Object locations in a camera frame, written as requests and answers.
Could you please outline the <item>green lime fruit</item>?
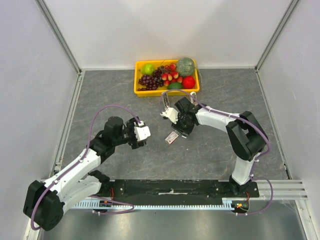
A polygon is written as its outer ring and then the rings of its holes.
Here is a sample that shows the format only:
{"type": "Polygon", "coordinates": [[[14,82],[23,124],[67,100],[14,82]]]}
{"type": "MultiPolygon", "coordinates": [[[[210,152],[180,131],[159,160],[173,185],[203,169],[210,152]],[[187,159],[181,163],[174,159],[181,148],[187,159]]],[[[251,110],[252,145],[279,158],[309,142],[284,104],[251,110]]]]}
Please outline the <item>green lime fruit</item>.
{"type": "Polygon", "coordinates": [[[171,82],[168,86],[168,90],[181,90],[183,88],[182,84],[179,82],[171,82]]]}

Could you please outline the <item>dark purple grape bunch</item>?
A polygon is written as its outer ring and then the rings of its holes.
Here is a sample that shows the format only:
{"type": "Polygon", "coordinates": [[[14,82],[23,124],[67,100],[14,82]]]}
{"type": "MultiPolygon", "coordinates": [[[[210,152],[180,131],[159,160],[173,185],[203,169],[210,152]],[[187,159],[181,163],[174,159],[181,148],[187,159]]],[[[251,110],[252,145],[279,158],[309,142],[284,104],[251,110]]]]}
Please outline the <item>dark purple grape bunch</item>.
{"type": "Polygon", "coordinates": [[[138,91],[155,91],[159,87],[163,87],[163,81],[161,80],[161,70],[160,67],[155,68],[155,71],[152,75],[142,74],[138,78],[138,91]]]}

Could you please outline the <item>green white stapler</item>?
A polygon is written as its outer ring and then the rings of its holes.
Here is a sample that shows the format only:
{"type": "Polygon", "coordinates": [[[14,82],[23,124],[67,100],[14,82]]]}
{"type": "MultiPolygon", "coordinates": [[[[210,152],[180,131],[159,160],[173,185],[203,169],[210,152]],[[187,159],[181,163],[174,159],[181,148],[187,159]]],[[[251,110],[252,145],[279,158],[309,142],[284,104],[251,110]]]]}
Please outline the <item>green white stapler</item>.
{"type": "Polygon", "coordinates": [[[162,110],[161,112],[164,112],[167,108],[171,108],[170,103],[169,103],[169,97],[167,93],[163,93],[162,95],[162,103],[164,106],[164,110],[162,110]]]}

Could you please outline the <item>green netted melon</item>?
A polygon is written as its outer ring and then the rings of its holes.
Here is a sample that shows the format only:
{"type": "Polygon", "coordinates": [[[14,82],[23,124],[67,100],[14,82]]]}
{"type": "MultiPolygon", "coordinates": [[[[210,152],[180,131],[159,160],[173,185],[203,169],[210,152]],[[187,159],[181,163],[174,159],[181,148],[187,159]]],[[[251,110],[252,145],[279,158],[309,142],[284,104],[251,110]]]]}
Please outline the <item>green netted melon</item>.
{"type": "Polygon", "coordinates": [[[176,63],[176,71],[183,78],[191,76],[195,69],[195,62],[188,57],[182,57],[176,63]]]}

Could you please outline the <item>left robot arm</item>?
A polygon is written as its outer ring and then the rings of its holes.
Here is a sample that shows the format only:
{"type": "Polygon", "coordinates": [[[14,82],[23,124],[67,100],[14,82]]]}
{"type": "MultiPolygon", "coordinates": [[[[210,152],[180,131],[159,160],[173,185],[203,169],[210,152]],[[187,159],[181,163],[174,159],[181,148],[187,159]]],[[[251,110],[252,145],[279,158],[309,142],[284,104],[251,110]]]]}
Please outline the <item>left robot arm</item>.
{"type": "Polygon", "coordinates": [[[134,150],[143,147],[150,135],[144,121],[110,117],[70,164],[45,181],[34,180],[28,186],[23,213],[30,218],[31,229],[50,231],[78,202],[95,194],[106,196],[110,179],[96,168],[115,153],[117,146],[128,144],[134,150]]]}

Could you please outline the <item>aluminium frame rail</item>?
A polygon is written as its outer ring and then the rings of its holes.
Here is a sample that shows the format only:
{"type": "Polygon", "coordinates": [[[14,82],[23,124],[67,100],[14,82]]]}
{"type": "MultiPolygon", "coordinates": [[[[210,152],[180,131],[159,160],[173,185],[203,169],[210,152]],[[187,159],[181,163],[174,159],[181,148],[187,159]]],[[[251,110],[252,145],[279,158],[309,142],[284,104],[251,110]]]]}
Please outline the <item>aluminium frame rail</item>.
{"type": "Polygon", "coordinates": [[[69,190],[52,187],[61,198],[77,192],[83,195],[81,199],[91,195],[100,197],[114,196],[116,199],[127,198],[143,200],[156,196],[182,195],[182,196],[213,196],[222,198],[306,198],[307,194],[303,184],[295,180],[267,180],[249,181],[244,186],[236,187],[229,181],[220,180],[138,180],[116,179],[100,182],[92,176],[77,181],[69,190]]]}

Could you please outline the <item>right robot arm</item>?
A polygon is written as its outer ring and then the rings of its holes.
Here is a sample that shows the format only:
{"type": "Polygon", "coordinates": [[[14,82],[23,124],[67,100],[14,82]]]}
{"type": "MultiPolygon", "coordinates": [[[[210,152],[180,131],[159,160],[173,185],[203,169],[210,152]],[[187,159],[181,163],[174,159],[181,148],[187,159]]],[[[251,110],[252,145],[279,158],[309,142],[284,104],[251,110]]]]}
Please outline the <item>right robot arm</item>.
{"type": "Polygon", "coordinates": [[[265,148],[270,148],[269,139],[253,113],[220,111],[183,97],[175,107],[167,106],[161,115],[168,118],[171,126],[185,137],[199,125],[225,132],[236,155],[235,167],[228,181],[229,191],[235,197],[247,191],[252,183],[255,162],[264,154],[265,148]]]}

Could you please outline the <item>green pear fruit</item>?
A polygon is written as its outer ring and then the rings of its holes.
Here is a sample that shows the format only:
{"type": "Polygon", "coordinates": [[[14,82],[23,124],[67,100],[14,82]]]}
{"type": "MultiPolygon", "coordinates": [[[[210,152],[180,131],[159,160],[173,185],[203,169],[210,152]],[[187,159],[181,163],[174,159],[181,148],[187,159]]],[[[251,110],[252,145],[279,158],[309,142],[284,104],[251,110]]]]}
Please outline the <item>green pear fruit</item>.
{"type": "Polygon", "coordinates": [[[146,63],[140,68],[140,72],[143,75],[151,76],[155,71],[155,67],[151,63],[146,63]]]}

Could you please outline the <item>yellow plastic tray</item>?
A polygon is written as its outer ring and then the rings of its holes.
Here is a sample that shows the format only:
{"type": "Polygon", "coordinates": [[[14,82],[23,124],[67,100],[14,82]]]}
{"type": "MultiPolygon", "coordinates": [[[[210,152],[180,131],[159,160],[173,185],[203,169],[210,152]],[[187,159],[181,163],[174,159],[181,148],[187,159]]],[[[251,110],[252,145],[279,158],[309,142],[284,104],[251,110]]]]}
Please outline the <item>yellow plastic tray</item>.
{"type": "Polygon", "coordinates": [[[200,91],[196,61],[188,57],[169,60],[141,60],[135,63],[134,93],[138,97],[159,97],[167,90],[170,96],[200,91]]]}

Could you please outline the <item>red white staple box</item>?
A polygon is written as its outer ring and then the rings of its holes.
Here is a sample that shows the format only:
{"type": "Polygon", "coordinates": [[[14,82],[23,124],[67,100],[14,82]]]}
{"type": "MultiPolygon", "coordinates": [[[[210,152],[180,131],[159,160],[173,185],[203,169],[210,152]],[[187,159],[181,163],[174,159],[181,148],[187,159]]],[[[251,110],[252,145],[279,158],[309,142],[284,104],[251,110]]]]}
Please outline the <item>red white staple box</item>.
{"type": "Polygon", "coordinates": [[[166,138],[165,142],[169,145],[171,145],[178,137],[180,136],[180,133],[178,131],[172,131],[166,138]]]}

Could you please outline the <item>red strawberry cluster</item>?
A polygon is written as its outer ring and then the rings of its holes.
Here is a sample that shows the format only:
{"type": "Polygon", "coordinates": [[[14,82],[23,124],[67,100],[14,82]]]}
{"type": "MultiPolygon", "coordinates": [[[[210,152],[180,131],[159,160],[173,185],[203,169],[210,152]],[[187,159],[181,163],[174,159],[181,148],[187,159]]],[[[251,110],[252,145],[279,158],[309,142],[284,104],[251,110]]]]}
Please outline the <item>red strawberry cluster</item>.
{"type": "Polygon", "coordinates": [[[160,78],[163,81],[163,85],[165,87],[168,87],[170,83],[174,83],[174,82],[182,83],[183,78],[176,71],[175,63],[161,65],[160,70],[161,70],[160,78]]]}

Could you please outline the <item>white rectangular case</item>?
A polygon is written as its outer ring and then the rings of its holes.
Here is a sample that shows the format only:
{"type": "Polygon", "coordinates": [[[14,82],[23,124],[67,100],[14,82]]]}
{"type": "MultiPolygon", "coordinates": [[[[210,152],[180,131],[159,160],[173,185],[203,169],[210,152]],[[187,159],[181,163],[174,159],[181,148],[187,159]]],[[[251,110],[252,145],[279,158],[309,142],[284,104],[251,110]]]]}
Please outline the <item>white rectangular case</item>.
{"type": "Polygon", "coordinates": [[[195,91],[192,91],[192,92],[190,93],[190,102],[191,102],[194,106],[198,105],[198,102],[197,102],[197,93],[196,93],[195,91]]]}

